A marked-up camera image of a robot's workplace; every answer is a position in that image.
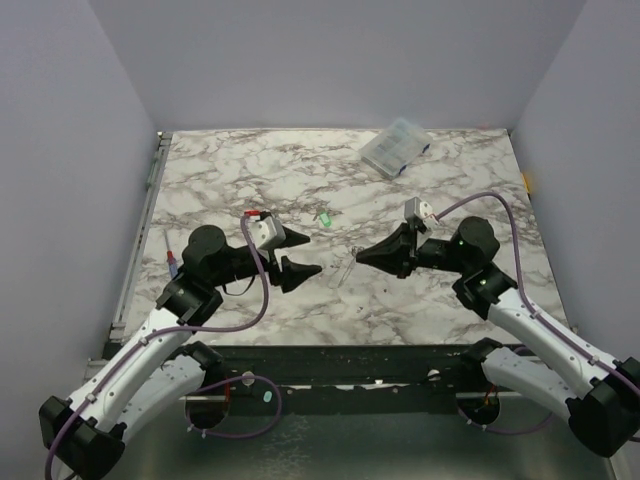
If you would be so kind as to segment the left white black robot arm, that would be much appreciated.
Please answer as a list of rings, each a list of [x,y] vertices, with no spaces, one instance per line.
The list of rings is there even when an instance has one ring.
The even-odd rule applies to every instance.
[[[101,479],[118,462],[132,427],[120,419],[155,370],[193,334],[211,332],[207,321],[223,303],[226,286],[259,279],[262,304],[256,316],[228,327],[236,333],[257,325],[269,306],[269,288],[289,293],[319,274],[318,265],[276,258],[275,250],[309,243],[309,236],[283,226],[269,212],[248,211],[240,220],[245,246],[228,245],[215,225],[196,228],[182,252],[182,265],[164,287],[155,309],[119,352],[67,398],[52,396],[38,412],[48,454],[44,476],[60,460],[82,479]]]

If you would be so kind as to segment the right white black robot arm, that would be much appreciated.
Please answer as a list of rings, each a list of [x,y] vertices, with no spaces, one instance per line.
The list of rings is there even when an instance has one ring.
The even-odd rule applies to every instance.
[[[461,383],[481,391],[489,384],[533,400],[564,420],[592,453],[611,457],[639,431],[639,362],[625,361],[588,344],[533,304],[519,282],[493,261],[500,248],[490,223],[467,217],[448,240],[427,238],[419,219],[360,251],[360,264],[406,278],[418,268],[459,274],[453,290],[460,303],[504,329],[528,348],[526,360],[492,340],[459,367]]]

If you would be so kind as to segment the clear plastic organizer box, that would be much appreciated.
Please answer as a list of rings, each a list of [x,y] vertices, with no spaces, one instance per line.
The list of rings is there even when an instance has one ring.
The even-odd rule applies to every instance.
[[[403,118],[377,134],[359,151],[362,161],[387,179],[399,177],[407,166],[426,152],[432,137]]]

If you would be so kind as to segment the red blue screwdriver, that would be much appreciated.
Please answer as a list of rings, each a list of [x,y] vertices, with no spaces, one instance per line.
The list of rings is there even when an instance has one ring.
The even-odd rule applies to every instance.
[[[177,261],[175,259],[175,256],[173,254],[173,250],[170,245],[168,232],[166,230],[163,231],[163,238],[164,238],[165,247],[166,247],[166,262],[167,262],[168,272],[169,272],[170,278],[173,279],[178,274],[178,266],[177,266]]]

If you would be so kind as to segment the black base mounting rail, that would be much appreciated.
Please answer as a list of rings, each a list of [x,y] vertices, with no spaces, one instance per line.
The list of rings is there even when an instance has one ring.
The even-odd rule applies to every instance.
[[[232,385],[185,399],[201,426],[227,416],[454,414],[460,399],[481,399],[490,383],[480,358],[494,347],[475,345],[181,347],[194,357],[203,383]]]

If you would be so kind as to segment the yellow tag on wall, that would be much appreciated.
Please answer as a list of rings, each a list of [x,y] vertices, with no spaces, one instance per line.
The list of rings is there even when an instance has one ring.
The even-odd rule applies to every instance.
[[[533,183],[530,175],[526,172],[523,172],[522,179],[523,179],[523,184],[524,184],[527,195],[531,196],[533,193]]]

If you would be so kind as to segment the aluminium side rail left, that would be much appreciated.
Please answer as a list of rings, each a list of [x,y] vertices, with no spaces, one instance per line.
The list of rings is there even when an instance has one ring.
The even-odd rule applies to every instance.
[[[100,350],[98,361],[109,359],[115,353],[115,344],[124,338],[124,328],[135,292],[135,285],[142,264],[144,248],[148,238],[151,220],[158,198],[162,176],[166,166],[173,133],[162,131],[157,133],[158,145],[151,160],[150,170],[146,180],[144,202],[134,236],[133,247],[129,256],[125,279],[120,290],[113,320],[104,337],[105,342]]]

